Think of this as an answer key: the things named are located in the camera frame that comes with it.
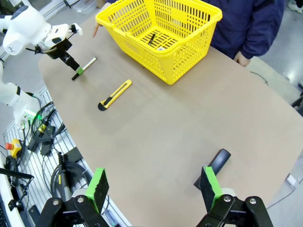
yellow basket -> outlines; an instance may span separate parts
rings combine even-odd
[[[125,53],[168,84],[206,56],[221,18],[201,0],[119,0],[96,16]]]

